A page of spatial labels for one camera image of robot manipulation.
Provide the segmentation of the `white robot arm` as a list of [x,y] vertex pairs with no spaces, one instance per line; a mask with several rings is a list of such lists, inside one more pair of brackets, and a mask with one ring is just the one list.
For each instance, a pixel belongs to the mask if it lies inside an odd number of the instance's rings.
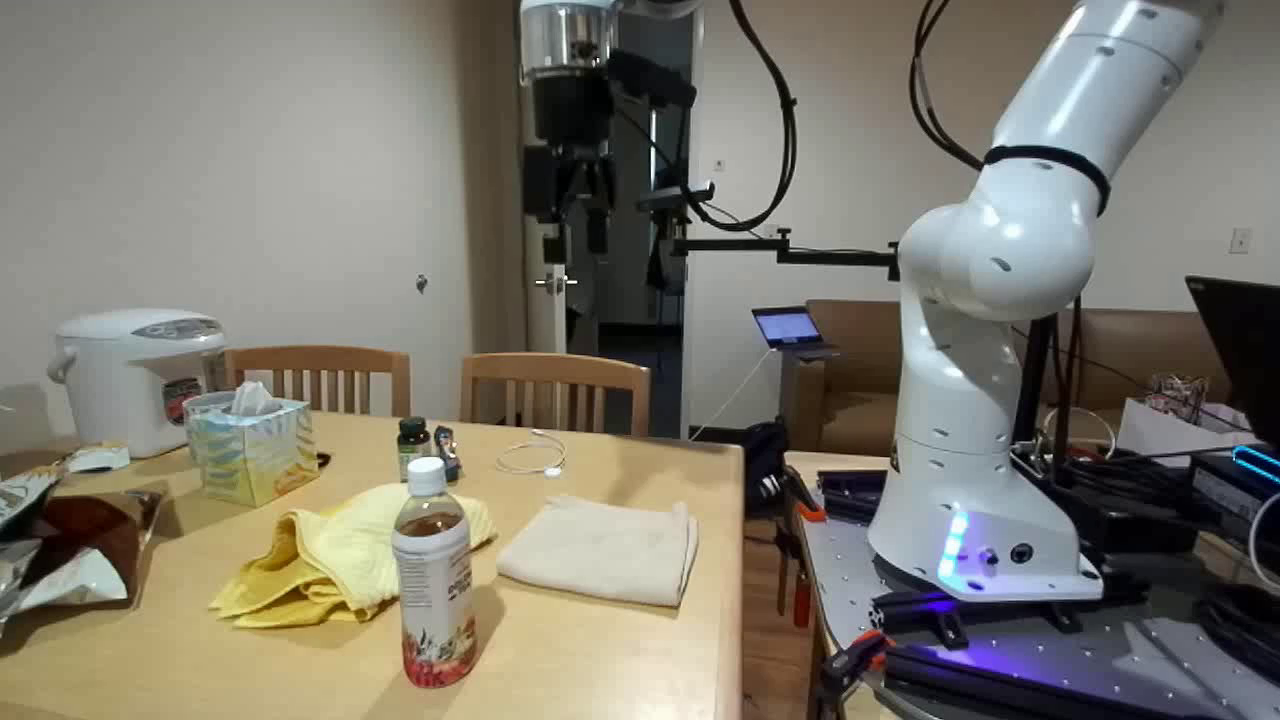
[[1018,327],[1078,301],[1114,177],[1230,0],[1079,0],[966,199],[901,240],[901,394],[871,552],[966,604],[1095,602],[1078,524],[1012,470]]

